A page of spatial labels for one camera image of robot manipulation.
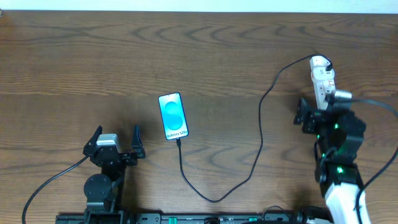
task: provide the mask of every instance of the green light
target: green light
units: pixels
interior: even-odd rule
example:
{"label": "green light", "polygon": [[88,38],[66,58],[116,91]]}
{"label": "green light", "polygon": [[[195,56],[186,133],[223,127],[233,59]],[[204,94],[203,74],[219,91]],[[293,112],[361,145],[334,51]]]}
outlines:
{"label": "green light", "polygon": [[343,168],[337,167],[337,173],[342,174],[344,172]]}

